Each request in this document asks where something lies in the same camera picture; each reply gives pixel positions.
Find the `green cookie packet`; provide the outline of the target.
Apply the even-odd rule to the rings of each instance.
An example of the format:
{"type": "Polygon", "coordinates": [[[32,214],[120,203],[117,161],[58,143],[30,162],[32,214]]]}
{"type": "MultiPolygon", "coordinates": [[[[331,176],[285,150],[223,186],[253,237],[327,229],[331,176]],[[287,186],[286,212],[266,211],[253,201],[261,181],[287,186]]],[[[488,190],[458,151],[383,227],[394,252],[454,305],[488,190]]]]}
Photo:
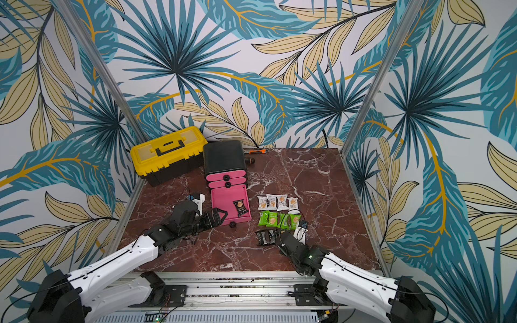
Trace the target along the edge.
{"type": "Polygon", "coordinates": [[[269,211],[262,212],[262,214],[260,216],[260,219],[259,219],[259,222],[258,222],[258,225],[259,226],[267,226],[268,223],[269,223],[269,215],[270,215],[269,211]]]}
{"type": "Polygon", "coordinates": [[[268,212],[267,227],[280,227],[279,215],[275,212],[268,212]]]}
{"type": "Polygon", "coordinates": [[[295,230],[300,223],[301,215],[300,214],[289,214],[290,217],[290,229],[295,230]]]}
{"type": "Polygon", "coordinates": [[[291,229],[291,215],[289,213],[279,214],[279,225],[282,230],[291,229]]]}

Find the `white cookie packet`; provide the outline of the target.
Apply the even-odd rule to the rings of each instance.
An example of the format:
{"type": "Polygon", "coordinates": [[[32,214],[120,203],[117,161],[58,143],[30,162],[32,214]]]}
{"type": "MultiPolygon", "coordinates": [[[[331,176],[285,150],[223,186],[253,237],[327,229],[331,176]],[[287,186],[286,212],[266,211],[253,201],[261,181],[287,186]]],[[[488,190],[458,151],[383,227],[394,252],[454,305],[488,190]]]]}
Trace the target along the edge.
{"type": "Polygon", "coordinates": [[[270,211],[277,210],[277,195],[267,194],[267,209],[270,211]]]}
{"type": "Polygon", "coordinates": [[[290,214],[300,214],[300,208],[298,203],[298,198],[289,197],[288,198],[288,207],[290,214]]]}
{"type": "Polygon", "coordinates": [[[268,210],[268,200],[266,196],[258,197],[258,210],[268,210]]]}
{"type": "Polygon", "coordinates": [[[287,195],[277,195],[277,210],[286,211],[288,209],[289,209],[288,196],[287,195]]]}

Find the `pink top drawer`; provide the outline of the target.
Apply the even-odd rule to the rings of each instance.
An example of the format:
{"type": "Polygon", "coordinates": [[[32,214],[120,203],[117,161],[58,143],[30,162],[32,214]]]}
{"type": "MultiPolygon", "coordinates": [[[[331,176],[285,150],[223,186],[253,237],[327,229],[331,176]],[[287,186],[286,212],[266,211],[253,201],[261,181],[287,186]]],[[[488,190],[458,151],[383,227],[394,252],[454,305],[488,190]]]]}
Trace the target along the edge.
{"type": "Polygon", "coordinates": [[[245,178],[246,171],[245,170],[233,170],[228,172],[218,172],[208,174],[205,178],[208,182],[216,182],[216,181],[224,181],[227,182],[234,178],[245,178]]]}

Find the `black drawer cabinet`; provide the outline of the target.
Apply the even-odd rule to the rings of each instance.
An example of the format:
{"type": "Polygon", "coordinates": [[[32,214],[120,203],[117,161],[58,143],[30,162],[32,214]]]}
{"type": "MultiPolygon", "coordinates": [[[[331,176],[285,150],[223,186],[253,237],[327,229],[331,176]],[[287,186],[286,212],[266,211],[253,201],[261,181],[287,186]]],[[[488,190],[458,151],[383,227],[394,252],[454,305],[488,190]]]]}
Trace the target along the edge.
{"type": "Polygon", "coordinates": [[[247,167],[241,142],[237,140],[217,141],[203,147],[204,175],[245,170],[247,167]]]}

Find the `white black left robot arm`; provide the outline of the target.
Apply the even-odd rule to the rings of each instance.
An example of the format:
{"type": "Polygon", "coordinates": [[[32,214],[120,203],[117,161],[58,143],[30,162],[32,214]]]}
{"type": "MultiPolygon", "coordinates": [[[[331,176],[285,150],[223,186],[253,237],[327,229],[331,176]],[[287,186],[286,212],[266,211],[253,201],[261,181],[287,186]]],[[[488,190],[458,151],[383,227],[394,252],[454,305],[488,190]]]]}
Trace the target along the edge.
{"type": "Polygon", "coordinates": [[[133,281],[112,284],[141,265],[151,262],[183,240],[222,225],[227,211],[203,212],[199,199],[182,201],[162,223],[110,256],[89,266],[49,274],[35,293],[27,312],[30,322],[94,322],[129,306],[161,306],[167,299],[165,282],[152,271],[133,281]]]}

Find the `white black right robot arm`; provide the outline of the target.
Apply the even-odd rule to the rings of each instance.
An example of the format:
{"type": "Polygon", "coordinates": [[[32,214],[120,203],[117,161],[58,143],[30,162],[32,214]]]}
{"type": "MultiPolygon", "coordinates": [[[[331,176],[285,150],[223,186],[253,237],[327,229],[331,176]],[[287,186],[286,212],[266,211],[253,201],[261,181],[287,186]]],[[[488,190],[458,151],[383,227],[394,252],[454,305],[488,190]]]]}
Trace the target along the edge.
{"type": "Polygon", "coordinates": [[[433,322],[436,307],[410,277],[365,271],[320,246],[307,246],[288,231],[271,230],[272,241],[295,271],[314,277],[316,298],[351,306],[381,322],[433,322]]]}

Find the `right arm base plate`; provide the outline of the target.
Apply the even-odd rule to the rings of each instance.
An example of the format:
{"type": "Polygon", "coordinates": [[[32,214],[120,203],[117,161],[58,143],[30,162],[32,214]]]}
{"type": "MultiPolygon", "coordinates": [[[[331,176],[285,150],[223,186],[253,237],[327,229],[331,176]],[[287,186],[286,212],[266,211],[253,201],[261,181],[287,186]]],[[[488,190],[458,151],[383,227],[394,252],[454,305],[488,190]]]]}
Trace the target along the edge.
{"type": "Polygon", "coordinates": [[[295,298],[297,306],[347,306],[347,304],[331,300],[327,295],[328,285],[322,281],[313,284],[296,284],[294,290],[288,292],[288,296],[295,298]]]}

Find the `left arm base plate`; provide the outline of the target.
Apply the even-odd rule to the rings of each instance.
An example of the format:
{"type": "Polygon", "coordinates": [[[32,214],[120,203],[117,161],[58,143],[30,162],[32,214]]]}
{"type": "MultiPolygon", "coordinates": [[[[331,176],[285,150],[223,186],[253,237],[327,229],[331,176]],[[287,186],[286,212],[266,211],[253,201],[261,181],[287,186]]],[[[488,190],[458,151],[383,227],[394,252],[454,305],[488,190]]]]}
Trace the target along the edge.
{"type": "Polygon", "coordinates": [[[130,308],[169,308],[184,306],[187,295],[186,285],[165,285],[157,291],[153,289],[150,296],[142,303],[131,305],[130,308]]]}

